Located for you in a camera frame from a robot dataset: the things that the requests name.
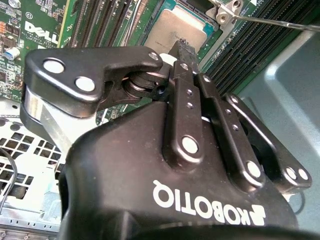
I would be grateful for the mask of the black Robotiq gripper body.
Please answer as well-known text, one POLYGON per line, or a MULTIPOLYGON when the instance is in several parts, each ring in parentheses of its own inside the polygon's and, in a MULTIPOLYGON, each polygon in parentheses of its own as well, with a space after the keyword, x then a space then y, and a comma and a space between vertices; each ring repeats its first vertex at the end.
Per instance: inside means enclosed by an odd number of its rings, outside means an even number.
POLYGON ((80 137, 59 179, 60 240, 284 239, 298 226, 267 180, 238 188, 213 128, 203 122, 204 159, 191 171, 163 158, 167 104, 153 102, 80 137))

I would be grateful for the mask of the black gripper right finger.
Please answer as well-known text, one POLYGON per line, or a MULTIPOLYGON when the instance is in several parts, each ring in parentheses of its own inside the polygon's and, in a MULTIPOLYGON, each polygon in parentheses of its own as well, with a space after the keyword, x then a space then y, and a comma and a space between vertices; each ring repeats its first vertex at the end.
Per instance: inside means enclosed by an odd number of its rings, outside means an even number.
POLYGON ((188 178, 198 193, 299 193, 312 178, 262 121, 234 94, 220 96, 200 73, 195 49, 184 45, 184 59, 200 91, 205 160, 188 178))

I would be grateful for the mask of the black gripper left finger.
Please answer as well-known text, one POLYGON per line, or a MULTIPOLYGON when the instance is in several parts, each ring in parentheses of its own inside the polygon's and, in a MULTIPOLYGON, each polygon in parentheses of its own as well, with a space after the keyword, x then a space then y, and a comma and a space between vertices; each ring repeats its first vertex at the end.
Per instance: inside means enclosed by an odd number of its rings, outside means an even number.
POLYGON ((21 120, 67 152, 96 127, 98 111, 165 102, 163 156, 190 171, 205 156, 198 76, 195 49, 184 39, 162 54, 147 46, 37 49, 25 58, 21 120))

